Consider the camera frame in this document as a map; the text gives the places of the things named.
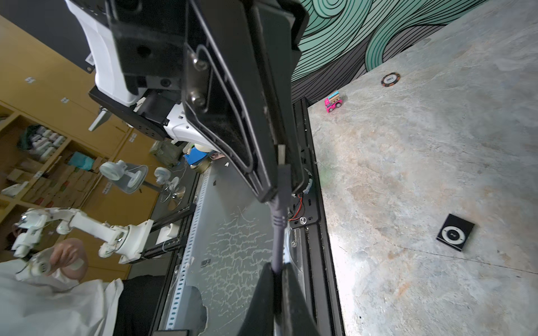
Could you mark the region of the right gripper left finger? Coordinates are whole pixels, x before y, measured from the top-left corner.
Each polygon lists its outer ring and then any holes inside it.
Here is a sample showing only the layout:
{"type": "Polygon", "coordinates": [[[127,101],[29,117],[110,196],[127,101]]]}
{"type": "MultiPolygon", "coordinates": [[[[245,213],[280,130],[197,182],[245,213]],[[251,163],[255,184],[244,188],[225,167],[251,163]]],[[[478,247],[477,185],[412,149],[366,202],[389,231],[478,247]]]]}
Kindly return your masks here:
{"type": "Polygon", "coordinates": [[[238,336],[272,336],[275,316],[275,276],[266,263],[252,296],[238,336]]]}

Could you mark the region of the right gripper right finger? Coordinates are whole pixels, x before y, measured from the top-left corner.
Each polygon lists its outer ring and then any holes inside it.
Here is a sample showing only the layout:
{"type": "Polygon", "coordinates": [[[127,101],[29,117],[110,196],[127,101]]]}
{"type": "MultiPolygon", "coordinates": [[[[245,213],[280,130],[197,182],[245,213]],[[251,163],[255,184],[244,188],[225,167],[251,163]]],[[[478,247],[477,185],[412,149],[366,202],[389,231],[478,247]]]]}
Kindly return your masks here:
{"type": "Polygon", "coordinates": [[[282,269],[281,284],[282,334],[298,336],[319,335],[317,326],[308,310],[301,287],[294,274],[293,267],[289,263],[284,264],[282,269]]]}

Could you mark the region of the black mp3 player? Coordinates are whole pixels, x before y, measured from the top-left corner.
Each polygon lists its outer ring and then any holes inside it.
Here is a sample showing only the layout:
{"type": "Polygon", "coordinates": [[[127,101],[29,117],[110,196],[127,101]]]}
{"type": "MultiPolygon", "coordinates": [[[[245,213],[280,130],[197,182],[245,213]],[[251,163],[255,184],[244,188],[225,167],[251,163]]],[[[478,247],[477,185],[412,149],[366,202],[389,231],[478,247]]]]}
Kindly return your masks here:
{"type": "Polygon", "coordinates": [[[474,223],[456,215],[448,214],[436,239],[452,249],[462,252],[474,227],[474,223]]]}

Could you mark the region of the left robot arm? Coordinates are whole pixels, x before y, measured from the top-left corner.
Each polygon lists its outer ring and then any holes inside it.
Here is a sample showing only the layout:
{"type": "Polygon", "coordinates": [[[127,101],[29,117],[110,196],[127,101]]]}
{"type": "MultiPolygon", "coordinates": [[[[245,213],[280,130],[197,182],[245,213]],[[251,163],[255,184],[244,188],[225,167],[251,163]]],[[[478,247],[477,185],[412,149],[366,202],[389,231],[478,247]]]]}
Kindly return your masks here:
{"type": "Polygon", "coordinates": [[[299,1],[68,1],[95,63],[90,98],[157,140],[224,154],[260,202],[305,182],[291,95],[299,1]]]}

